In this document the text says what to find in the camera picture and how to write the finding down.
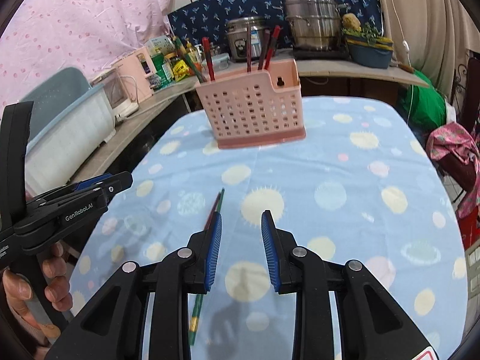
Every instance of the pink utensil holder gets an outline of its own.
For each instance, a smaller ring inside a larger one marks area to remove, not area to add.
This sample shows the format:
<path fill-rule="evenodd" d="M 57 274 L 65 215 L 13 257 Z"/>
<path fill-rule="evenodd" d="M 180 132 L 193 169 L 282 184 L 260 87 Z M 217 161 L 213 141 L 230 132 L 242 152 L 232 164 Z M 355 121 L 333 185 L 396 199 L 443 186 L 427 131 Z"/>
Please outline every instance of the pink utensil holder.
<path fill-rule="evenodd" d="M 305 138 L 302 95 L 294 59 L 268 70 L 239 68 L 195 86 L 218 147 L 230 149 Z"/>

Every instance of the pink curtain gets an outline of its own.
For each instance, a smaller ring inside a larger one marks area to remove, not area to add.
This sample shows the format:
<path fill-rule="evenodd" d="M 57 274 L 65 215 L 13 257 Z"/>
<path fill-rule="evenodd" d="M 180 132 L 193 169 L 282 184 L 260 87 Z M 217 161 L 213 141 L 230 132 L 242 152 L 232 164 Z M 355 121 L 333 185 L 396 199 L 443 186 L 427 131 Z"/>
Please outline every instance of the pink curtain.
<path fill-rule="evenodd" d="M 25 0 L 0 39 L 0 114 L 58 70 L 90 79 L 161 35 L 170 0 Z"/>

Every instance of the polka dot tablecloth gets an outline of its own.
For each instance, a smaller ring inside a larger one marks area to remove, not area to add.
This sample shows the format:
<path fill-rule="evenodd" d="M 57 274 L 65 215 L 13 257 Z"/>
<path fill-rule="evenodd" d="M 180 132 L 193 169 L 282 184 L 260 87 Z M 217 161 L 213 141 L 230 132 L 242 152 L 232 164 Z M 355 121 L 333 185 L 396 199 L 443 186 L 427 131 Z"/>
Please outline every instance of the polka dot tablecloth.
<path fill-rule="evenodd" d="M 364 262 L 447 359 L 462 337 L 466 265 L 452 206 L 425 152 L 383 103 L 313 97 L 303 109 L 306 139 L 237 150 L 218 149 L 204 112 L 178 120 L 90 237 L 71 278 L 74 312 L 124 261 L 145 265 L 185 246 L 224 187 L 217 277 L 193 360 L 291 359 L 295 296 L 270 285 L 265 209 L 323 259 Z M 335 317 L 333 325 L 339 360 Z"/>

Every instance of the human hand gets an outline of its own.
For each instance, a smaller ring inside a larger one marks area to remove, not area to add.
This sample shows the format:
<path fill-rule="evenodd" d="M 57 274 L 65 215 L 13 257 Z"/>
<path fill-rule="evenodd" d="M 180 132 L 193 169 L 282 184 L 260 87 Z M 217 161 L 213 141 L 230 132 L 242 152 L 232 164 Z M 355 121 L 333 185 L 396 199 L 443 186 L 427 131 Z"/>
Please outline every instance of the human hand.
<path fill-rule="evenodd" d="M 42 263 L 42 271 L 46 277 L 53 279 L 50 285 L 45 288 L 45 297 L 52 302 L 53 308 L 58 311 L 68 311 L 73 305 L 71 297 L 70 283 L 65 277 L 67 273 L 67 264 L 61 257 L 63 255 L 63 247 L 57 242 L 51 248 L 53 258 L 46 259 Z M 28 310 L 25 304 L 26 300 L 33 297 L 32 287 L 20 276 L 12 273 L 8 269 L 3 272 L 3 287 L 10 306 L 23 318 L 28 324 L 36 329 L 45 331 L 45 326 L 40 326 L 34 316 Z"/>

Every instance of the blue floral curtain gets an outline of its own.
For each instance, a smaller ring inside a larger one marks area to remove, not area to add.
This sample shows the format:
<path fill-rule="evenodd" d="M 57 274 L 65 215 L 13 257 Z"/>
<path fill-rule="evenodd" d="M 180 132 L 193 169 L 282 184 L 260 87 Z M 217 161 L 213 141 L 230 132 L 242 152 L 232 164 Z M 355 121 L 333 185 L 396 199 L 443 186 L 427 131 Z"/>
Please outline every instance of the blue floral curtain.
<path fill-rule="evenodd" d="M 349 12 L 355 13 L 362 24 L 369 21 L 381 31 L 380 0 L 337 2 L 349 3 Z M 279 48 L 291 46 L 282 0 L 198 0 L 169 14 L 169 20 L 174 33 L 183 40 L 189 38 L 193 44 L 198 44 L 208 36 L 211 42 L 227 44 L 226 23 L 246 16 L 263 16 L 271 28 L 280 25 Z"/>

